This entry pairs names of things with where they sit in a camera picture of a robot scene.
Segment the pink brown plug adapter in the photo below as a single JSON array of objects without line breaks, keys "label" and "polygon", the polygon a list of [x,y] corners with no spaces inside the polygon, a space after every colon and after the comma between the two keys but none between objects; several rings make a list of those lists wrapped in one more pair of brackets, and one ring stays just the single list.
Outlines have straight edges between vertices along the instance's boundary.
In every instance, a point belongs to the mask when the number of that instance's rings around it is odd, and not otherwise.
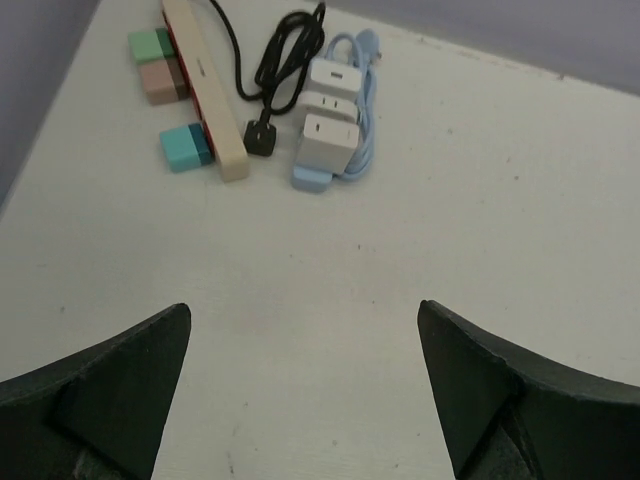
[{"label": "pink brown plug adapter", "polygon": [[189,86],[176,58],[142,64],[138,71],[144,93],[151,105],[165,105],[189,98]]}]

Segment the beige red power strip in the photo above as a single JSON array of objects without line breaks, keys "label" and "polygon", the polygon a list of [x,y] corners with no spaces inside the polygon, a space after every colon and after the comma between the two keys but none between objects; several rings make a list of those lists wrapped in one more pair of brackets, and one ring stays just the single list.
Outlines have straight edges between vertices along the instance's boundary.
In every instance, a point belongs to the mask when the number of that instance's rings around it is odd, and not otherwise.
[{"label": "beige red power strip", "polygon": [[162,11],[222,180],[247,178],[248,153],[191,6],[164,0]]}]

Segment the white USB charger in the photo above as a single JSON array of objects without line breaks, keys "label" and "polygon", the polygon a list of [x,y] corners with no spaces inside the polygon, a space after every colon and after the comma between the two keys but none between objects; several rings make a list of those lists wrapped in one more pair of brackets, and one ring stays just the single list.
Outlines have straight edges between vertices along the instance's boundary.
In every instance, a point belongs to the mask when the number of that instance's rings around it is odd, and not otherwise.
[{"label": "white USB charger", "polygon": [[362,73],[351,65],[322,57],[316,57],[310,63],[307,78],[309,90],[354,99],[361,85]]}]

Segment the teal plug adapter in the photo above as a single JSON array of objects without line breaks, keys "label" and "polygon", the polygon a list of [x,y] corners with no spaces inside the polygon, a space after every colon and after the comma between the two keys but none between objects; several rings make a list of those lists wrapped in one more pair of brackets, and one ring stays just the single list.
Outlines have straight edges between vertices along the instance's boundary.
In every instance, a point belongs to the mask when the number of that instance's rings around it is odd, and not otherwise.
[{"label": "teal plug adapter", "polygon": [[173,173],[211,164],[214,156],[200,123],[172,128],[159,134],[160,144]]}]

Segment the green plug adapter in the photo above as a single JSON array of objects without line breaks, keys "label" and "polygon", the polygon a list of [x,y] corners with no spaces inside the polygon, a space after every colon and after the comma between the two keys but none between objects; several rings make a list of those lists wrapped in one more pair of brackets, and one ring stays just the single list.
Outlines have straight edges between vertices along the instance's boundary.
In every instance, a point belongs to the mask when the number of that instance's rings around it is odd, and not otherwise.
[{"label": "green plug adapter", "polygon": [[132,32],[127,36],[127,40],[132,58],[137,65],[175,56],[167,28]]}]

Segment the large white charger block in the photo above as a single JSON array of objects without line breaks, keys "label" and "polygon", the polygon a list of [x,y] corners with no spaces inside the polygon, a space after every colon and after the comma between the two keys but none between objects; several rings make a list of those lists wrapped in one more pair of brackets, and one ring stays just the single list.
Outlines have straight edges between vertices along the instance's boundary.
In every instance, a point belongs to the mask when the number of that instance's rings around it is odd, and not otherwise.
[{"label": "large white charger block", "polygon": [[295,164],[341,175],[359,146],[359,137],[360,130],[355,123],[307,114]]}]

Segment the light blue power strip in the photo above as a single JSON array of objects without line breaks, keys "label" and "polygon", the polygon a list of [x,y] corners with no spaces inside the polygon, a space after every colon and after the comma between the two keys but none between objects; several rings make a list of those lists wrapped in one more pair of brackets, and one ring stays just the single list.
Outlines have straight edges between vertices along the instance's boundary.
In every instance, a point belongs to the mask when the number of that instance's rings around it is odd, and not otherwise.
[{"label": "light blue power strip", "polygon": [[[373,162],[375,155],[374,103],[377,93],[375,62],[380,58],[379,36],[371,29],[365,29],[356,35],[340,33],[329,42],[326,53],[317,57],[348,64],[361,71],[360,92],[354,99],[343,98],[354,102],[359,110],[359,117],[355,124],[360,130],[360,143],[341,175],[296,165],[294,158],[291,185],[297,190],[311,193],[326,191],[335,178],[342,181],[357,181],[367,173]],[[304,120],[296,119],[299,127],[297,150]]]}]

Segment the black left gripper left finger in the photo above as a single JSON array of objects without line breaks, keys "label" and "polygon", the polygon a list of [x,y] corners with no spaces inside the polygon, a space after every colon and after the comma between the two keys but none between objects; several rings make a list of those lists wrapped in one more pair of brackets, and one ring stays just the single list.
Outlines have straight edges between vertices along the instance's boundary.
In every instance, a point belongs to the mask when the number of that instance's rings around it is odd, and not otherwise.
[{"label": "black left gripper left finger", "polygon": [[151,478],[190,332],[178,303],[2,382],[2,478]]}]

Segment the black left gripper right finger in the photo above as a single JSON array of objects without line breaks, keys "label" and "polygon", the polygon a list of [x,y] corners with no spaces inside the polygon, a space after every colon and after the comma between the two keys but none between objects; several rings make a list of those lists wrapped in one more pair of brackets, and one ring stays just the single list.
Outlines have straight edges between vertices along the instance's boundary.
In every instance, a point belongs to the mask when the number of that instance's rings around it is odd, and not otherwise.
[{"label": "black left gripper right finger", "polygon": [[417,324],[455,478],[638,478],[638,387],[552,361],[433,300]]}]

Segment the white folding-prong adapter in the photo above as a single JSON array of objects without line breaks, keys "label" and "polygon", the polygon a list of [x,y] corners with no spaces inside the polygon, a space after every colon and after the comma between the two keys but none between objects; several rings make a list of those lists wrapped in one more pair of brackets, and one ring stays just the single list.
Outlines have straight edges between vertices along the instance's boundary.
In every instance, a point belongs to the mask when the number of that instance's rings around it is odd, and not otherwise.
[{"label": "white folding-prong adapter", "polygon": [[311,90],[300,94],[294,111],[295,118],[300,121],[313,114],[355,124],[359,117],[359,110],[354,102]]}]

